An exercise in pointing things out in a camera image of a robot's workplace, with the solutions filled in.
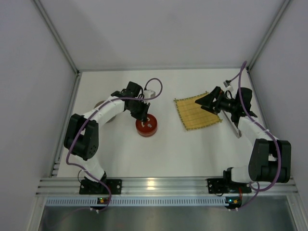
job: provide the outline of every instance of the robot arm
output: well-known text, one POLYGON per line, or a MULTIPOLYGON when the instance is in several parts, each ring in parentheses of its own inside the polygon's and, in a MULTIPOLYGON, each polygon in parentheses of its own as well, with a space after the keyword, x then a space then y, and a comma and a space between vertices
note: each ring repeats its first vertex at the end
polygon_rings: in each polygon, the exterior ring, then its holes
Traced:
MULTIPOLYGON (((79 164, 82 165, 92 176, 100 179, 102 182, 106 182, 106 172, 100 165, 98 156, 96 155, 99 147, 99 129, 111 118, 125 110, 129 110, 133 118, 146 121, 147 112, 150 107, 150 103, 147 102, 146 99, 153 96, 155 96, 154 91, 143 90, 140 85, 129 82, 126 89, 112 93, 111 96, 102 103, 104 104, 103 107, 101 104, 83 115, 72 115, 64 139, 65 148, 69 149, 71 147, 82 124, 93 114, 93 112, 98 111, 87 123, 84 134, 79 136, 72 150, 72 154, 76 157, 79 164), (145 98, 145 100, 136 101, 131 99, 140 96, 145 98)), ((93 178, 86 176, 85 180, 86 182, 84 183, 88 184, 89 188, 94 190, 96 188, 101 188, 101 184, 97 183, 93 178)))
MULTIPOLYGON (((241 92, 246 110, 257 122, 257 116, 250 111, 252 90, 241 88, 241 92)), ((240 102, 239 92, 237 92, 235 99, 228 98, 227 94, 220 87, 215 87, 210 94, 196 100, 196 103, 200 104, 202 109, 216 115, 221 110, 231 113, 232 123, 249 139, 253 146, 248 165, 227 169, 230 180, 238 183, 248 183, 251 181, 272 182, 278 168, 277 150, 271 137, 246 116, 240 102)), ((291 144, 288 141, 276 140, 281 151, 282 160, 281 171, 277 182, 286 183, 290 179, 291 144)))

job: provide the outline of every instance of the red bowl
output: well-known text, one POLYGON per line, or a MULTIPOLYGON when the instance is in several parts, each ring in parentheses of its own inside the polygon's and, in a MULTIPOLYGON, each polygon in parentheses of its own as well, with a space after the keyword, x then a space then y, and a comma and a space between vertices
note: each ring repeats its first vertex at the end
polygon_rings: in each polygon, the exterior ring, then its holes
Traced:
POLYGON ((153 136, 157 131, 157 120, 154 115, 148 114, 146 122, 136 120, 136 129, 141 136, 153 136))

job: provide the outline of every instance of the purple cable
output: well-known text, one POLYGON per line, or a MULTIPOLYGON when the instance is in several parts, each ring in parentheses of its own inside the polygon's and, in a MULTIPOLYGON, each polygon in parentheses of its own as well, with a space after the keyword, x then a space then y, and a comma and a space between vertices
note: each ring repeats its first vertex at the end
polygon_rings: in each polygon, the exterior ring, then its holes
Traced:
POLYGON ((238 73, 233 79, 230 79, 229 81, 232 82, 232 81, 235 80, 239 75, 240 75, 240 73, 238 73))
POLYGON ((243 209, 243 208, 247 207, 247 206, 248 206, 250 203, 252 203, 252 201, 258 196, 258 194, 259 194, 259 192, 260 192, 260 184, 259 184, 259 182, 256 182, 256 183, 257 183, 257 185, 258 185, 258 189, 257 189, 255 195, 254 195, 245 205, 243 205, 243 206, 237 208, 237 210, 240 210, 240 209, 243 209))
MULTIPOLYGON (((153 99, 156 99, 158 96, 160 96, 160 94, 161 94, 162 91, 163 91, 163 83, 162 83, 162 81, 160 81, 158 78, 151 78, 151 79, 149 79, 149 81, 146 83, 145 86, 147 86, 148 83, 151 82, 152 80, 157 80, 157 81, 159 82, 159 84, 160 84, 160 91, 159 91, 159 93, 158 93, 156 96, 151 97, 151 98, 149 98, 149 99, 139 99, 139 98, 131 98, 131 97, 115 98, 115 99, 111 99, 110 101, 104 102, 104 103, 98 108, 98 110, 101 110, 105 105, 107 105, 107 104, 110 103, 110 102, 116 101, 116 100, 137 100, 137 101, 145 101, 145 100, 153 100, 153 99)), ((92 113, 92 115, 90 115, 89 118, 88 118, 88 119, 83 123, 83 125, 80 127, 79 131, 77 132, 77 135, 75 136, 75 138, 74 138, 74 140, 73 140, 73 142, 72 142, 71 147, 70 147, 69 150, 68 150, 68 154, 67 154, 67 156, 66 156, 66 160, 65 160, 65 161, 66 161, 66 164, 67 164, 67 165, 77 166, 77 167, 81 168, 82 170, 84 170, 84 172, 85 172, 88 176, 90 176, 91 178, 93 178, 94 180, 96 180, 97 182, 99 182, 102 186, 104 186, 104 187, 107 189, 107 191, 108 191, 108 193, 109 193, 108 203, 106 204, 106 206, 105 206, 102 210, 100 210, 100 211, 104 211, 104 210, 109 206, 109 204, 110 204, 110 202, 111 202, 111 197, 112 197, 111 191, 110 191, 110 189, 108 188, 108 186, 107 186, 104 182, 100 181, 99 179, 97 179, 96 177, 94 177, 92 174, 90 174, 82 165, 79 165, 79 164, 76 164, 76 163, 70 163, 70 162, 69 162, 69 157, 70 157, 70 155, 71 155, 71 153, 72 153, 72 150, 73 150, 73 148, 74 148, 74 146, 75 146, 75 144, 76 144, 76 142, 77 142, 78 137, 80 136, 82 130, 85 128, 85 126, 87 125, 87 123, 96 115, 97 112, 98 112, 98 111, 94 111, 94 112, 92 113)))
POLYGON ((254 188, 251 183, 249 183, 250 185, 250 188, 257 191, 257 192, 264 192, 264 191, 267 191, 269 190, 270 188, 272 188, 274 186, 274 184, 277 182, 278 178, 279 178, 279 175, 280 175, 280 170, 281 170, 281 153, 280 153, 280 149, 279 149, 279 145, 275 139, 275 137, 269 132, 267 131, 261 124, 259 124, 258 122, 256 122, 251 116, 250 114, 247 112, 246 108, 245 108, 245 105, 244 105, 244 101, 243 101, 243 97, 242 97, 242 91, 241 91, 241 78, 242 78, 242 71, 245 69, 246 67, 246 64, 247 64, 247 61, 243 62, 242 64, 242 67, 241 67, 241 70, 240 70, 240 73, 238 75, 239 77, 239 85, 238 85, 238 91, 239 91, 239 94, 240 94, 240 101, 241 101, 241 105, 242 105, 242 108, 245 112, 245 114, 248 116, 248 118, 254 122, 259 128, 261 128, 273 141, 274 141, 274 144, 276 146, 276 150, 277 150, 277 157, 278 157, 278 167, 277 167, 277 173, 276 173, 276 176, 274 178, 274 180, 271 182, 271 184, 267 187, 265 187, 264 189, 256 189, 254 188))

